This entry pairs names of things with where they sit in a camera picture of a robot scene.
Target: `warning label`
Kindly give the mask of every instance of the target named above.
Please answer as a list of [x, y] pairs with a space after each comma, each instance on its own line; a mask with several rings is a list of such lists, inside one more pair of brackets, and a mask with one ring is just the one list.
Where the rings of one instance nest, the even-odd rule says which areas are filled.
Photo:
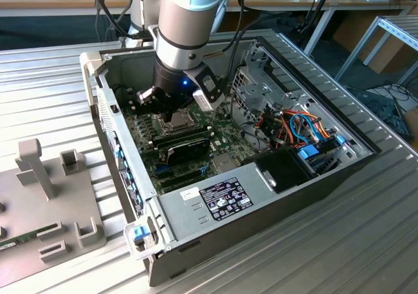
[[201, 189], [199, 193], [216, 221], [253, 205], [236, 178]]

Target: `circuit board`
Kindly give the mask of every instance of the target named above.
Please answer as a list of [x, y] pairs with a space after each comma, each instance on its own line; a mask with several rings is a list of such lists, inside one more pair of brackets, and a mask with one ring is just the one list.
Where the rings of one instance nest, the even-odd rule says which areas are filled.
[[[193, 104], [174, 114], [170, 123], [164, 123], [155, 114], [137, 116], [127, 111], [125, 120], [159, 194], [239, 167], [245, 158], [257, 153], [257, 145], [250, 145], [241, 136], [225, 108], [203, 112]], [[156, 149], [152, 144], [152, 140], [161, 137], [175, 136], [181, 132], [192, 135], [197, 131], [207, 136], [210, 147], [199, 158], [181, 164], [168, 165], [166, 152]]]

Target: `blue cable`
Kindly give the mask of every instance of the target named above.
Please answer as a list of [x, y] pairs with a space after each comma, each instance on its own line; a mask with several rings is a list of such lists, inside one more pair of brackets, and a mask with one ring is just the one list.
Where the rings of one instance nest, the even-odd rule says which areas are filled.
[[290, 129], [292, 130], [292, 133], [294, 134], [294, 136], [298, 137], [299, 139], [302, 139], [302, 140], [303, 140], [303, 141], [304, 141], [307, 145], [309, 145], [308, 139], [306, 139], [305, 137], [300, 136], [298, 133], [296, 133], [295, 128], [293, 127], [293, 120], [294, 120], [295, 116], [299, 116], [299, 117], [301, 117], [301, 118], [305, 119], [305, 120], [308, 122], [309, 126], [311, 127], [312, 132], [315, 134], [315, 136], [316, 136], [319, 140], [323, 140], [323, 139], [324, 139], [324, 138], [322, 137], [322, 135], [318, 133], [318, 131], [317, 131], [317, 130], [316, 130], [316, 128], [314, 127], [314, 125], [313, 125], [313, 123], [311, 122], [311, 120], [310, 120], [307, 116], [305, 116], [304, 114], [295, 114], [295, 115], [294, 115], [294, 116], [292, 116], [292, 117], [291, 117], [291, 119], [290, 119]]

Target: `blue clip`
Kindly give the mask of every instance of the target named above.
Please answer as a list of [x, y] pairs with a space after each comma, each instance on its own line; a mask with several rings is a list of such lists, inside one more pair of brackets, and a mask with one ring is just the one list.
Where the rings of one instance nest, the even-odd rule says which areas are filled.
[[151, 234], [150, 228], [147, 225], [139, 225], [133, 229], [133, 241], [140, 242], [144, 237]]
[[314, 145], [307, 145], [305, 147], [300, 148], [299, 154], [302, 156], [303, 159], [308, 159], [313, 155], [319, 154], [318, 149], [315, 148]]
[[340, 145], [346, 142], [346, 139], [341, 135], [337, 135], [336, 140]]

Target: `metal rack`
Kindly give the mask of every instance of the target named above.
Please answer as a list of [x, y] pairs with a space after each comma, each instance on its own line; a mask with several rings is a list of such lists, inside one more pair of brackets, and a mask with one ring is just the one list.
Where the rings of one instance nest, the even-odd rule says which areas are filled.
[[[374, 19], [370, 27], [367, 29], [366, 33], [363, 35], [359, 43], [356, 45], [351, 55], [348, 57], [347, 61], [343, 64], [342, 68], [338, 71], [337, 75], [335, 76], [335, 80], [341, 79], [342, 75], [347, 71], [351, 64], [353, 64], [354, 60], [356, 60], [364, 45], [374, 35], [378, 27], [381, 27], [384, 30], [386, 30], [386, 33], [363, 62], [365, 65], [368, 65], [371, 62], [373, 57], [377, 54], [377, 52], [380, 50], [380, 48], [391, 35], [395, 36], [400, 41], [412, 47], [413, 49], [415, 49], [415, 51], [418, 51], [418, 16], [378, 16]], [[412, 65], [412, 67], [405, 73], [405, 75], [400, 78], [398, 83], [402, 84], [414, 72], [414, 70], [417, 67], [418, 61], [416, 61]]]
[[[129, 257], [121, 236], [125, 218], [88, 114], [78, 58], [81, 52], [120, 45], [0, 52], [0, 137], [9, 130], [14, 140], [24, 139], [33, 132], [26, 128], [36, 126], [37, 138], [48, 144], [46, 157], [70, 145], [84, 153], [108, 239], [102, 248], [10, 284], [1, 293], [414, 293], [417, 153], [286, 37], [272, 30], [246, 34], [257, 35], [317, 86], [382, 154], [326, 199], [150, 289], [144, 264]], [[231, 37], [220, 33], [212, 38]], [[280, 82], [292, 82], [286, 74], [274, 73]], [[0, 139], [2, 168], [13, 163], [7, 140]]]

